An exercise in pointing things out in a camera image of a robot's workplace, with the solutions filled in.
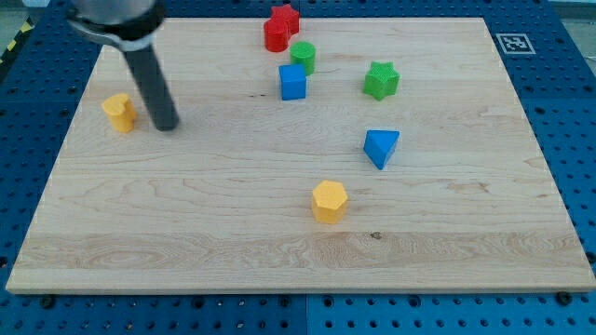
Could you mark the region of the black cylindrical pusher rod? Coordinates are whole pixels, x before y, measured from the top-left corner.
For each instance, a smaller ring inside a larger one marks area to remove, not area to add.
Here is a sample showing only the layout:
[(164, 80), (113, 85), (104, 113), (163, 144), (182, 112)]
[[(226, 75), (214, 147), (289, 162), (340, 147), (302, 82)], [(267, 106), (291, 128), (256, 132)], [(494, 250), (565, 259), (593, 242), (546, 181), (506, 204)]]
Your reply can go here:
[(180, 118), (153, 46), (125, 51), (124, 57), (154, 127), (159, 131), (175, 129)]

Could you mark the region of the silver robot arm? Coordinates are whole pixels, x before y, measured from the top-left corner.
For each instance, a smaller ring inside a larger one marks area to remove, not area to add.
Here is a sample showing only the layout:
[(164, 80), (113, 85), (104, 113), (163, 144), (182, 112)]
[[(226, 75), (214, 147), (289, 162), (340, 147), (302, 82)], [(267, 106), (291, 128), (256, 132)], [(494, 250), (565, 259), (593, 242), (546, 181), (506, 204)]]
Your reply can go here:
[(66, 10), (67, 22), (81, 36), (123, 54), (159, 131), (171, 131), (180, 122), (153, 46), (165, 18), (162, 0), (72, 0)]

